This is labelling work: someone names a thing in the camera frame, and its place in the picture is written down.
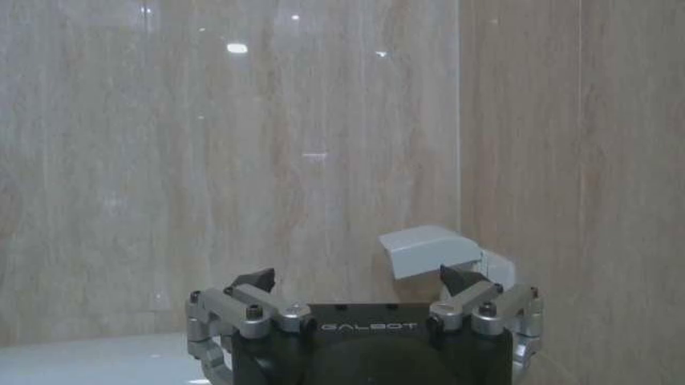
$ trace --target silver metal bracket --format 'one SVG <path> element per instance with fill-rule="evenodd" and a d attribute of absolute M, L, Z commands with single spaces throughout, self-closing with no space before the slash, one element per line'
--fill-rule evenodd
<path fill-rule="evenodd" d="M 242 302 L 261 306 L 273 317 L 280 330 L 288 333 L 299 333 L 303 324 L 311 319 L 311 308 L 307 305 L 297 302 L 287 303 L 252 285 L 234 287 L 232 296 Z"/>
<path fill-rule="evenodd" d="M 514 383 L 520 381 L 531 356 L 542 349 L 542 299 L 535 288 L 523 285 L 502 293 L 487 306 L 471 310 L 471 329 L 498 335 L 510 329 L 514 336 Z"/>
<path fill-rule="evenodd" d="M 259 339 L 271 332 L 271 321 L 288 333 L 300 333 L 312 322 L 307 305 L 287 302 L 252 285 L 221 292 L 193 292 L 185 301 L 188 353 L 201 361 L 201 372 L 213 385 L 230 385 L 233 373 L 225 366 L 224 349 L 230 335 Z M 213 341 L 220 338 L 220 345 Z"/>
<path fill-rule="evenodd" d="M 429 304 L 429 316 L 441 321 L 441 330 L 460 329 L 460 321 L 483 302 L 498 295 L 498 288 L 491 282 L 480 281 L 444 301 Z"/>

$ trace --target white surface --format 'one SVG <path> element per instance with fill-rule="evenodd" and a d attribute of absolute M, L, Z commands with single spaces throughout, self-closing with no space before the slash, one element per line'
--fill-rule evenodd
<path fill-rule="evenodd" d="M 506 290 L 515 284 L 514 262 L 487 250 L 483 250 L 480 274 L 484 275 L 491 282 L 502 284 Z"/>
<path fill-rule="evenodd" d="M 208 383 L 182 334 L 0 349 L 1 385 L 188 385 Z"/>
<path fill-rule="evenodd" d="M 448 229 L 419 226 L 380 235 L 377 239 L 391 259 L 395 279 L 427 273 L 445 265 L 479 272 L 504 289 L 515 284 L 514 263 L 480 249 L 473 241 Z"/>
<path fill-rule="evenodd" d="M 419 226 L 379 236 L 391 259 L 395 279 L 480 261 L 478 244 L 439 226 Z"/>

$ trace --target beige marble wall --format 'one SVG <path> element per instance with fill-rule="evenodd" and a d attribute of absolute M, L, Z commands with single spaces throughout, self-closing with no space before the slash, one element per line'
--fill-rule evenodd
<path fill-rule="evenodd" d="M 457 222 L 456 42 L 452 0 L 0 2 L 0 345 L 176 330 L 268 266 L 392 299 L 375 237 Z"/>
<path fill-rule="evenodd" d="M 685 6 L 461 0 L 461 229 L 547 299 L 528 383 L 685 383 Z"/>

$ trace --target white block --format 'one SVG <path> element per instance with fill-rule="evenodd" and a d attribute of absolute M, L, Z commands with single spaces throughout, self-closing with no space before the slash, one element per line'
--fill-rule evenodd
<path fill-rule="evenodd" d="M 391 259 L 395 279 L 411 277 L 439 268 L 479 262 L 478 244 L 439 226 L 419 226 L 379 236 Z"/>
<path fill-rule="evenodd" d="M 487 250 L 483 250 L 480 274 L 484 275 L 491 282 L 502 284 L 504 290 L 510 289 L 515 284 L 514 262 Z"/>

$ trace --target bolt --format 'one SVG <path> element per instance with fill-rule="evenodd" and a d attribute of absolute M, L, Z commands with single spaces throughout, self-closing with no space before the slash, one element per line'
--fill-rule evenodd
<path fill-rule="evenodd" d="M 496 315 L 496 306 L 491 302 L 484 302 L 478 307 L 478 313 L 486 317 L 494 317 Z"/>
<path fill-rule="evenodd" d="M 263 315 L 264 315 L 264 309 L 259 305 L 246 306 L 246 310 L 245 310 L 246 321 L 256 321 L 257 319 L 261 319 Z"/>
<path fill-rule="evenodd" d="M 300 305 L 299 303 L 292 304 L 283 311 L 283 316 L 287 318 L 301 318 L 309 313 L 309 307 L 307 305 Z"/>
<path fill-rule="evenodd" d="M 190 293 L 190 303 L 196 303 L 196 300 L 200 298 L 200 290 L 194 290 Z"/>

